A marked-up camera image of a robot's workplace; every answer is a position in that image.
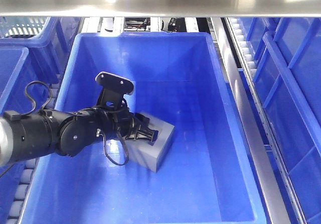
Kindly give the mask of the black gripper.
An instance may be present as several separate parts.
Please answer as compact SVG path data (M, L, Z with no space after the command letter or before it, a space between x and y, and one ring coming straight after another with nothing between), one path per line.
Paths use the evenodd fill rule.
M119 136L125 137L128 141L148 141L155 142L158 137L158 131L149 128L133 129L133 115L128 107L121 107L118 110L112 110L107 107L96 108L98 113L98 127L96 137L105 136L107 140L118 140ZM134 113L134 116L148 126L150 118L142 113Z

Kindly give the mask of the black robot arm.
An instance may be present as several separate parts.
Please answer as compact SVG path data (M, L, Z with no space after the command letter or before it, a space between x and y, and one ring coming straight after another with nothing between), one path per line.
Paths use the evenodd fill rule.
M41 109L28 115L6 111L1 117L1 166L52 153L74 157L100 137L121 141L127 163L126 141L157 140L158 131L148 124L149 118L127 107L119 111L91 107L69 113Z

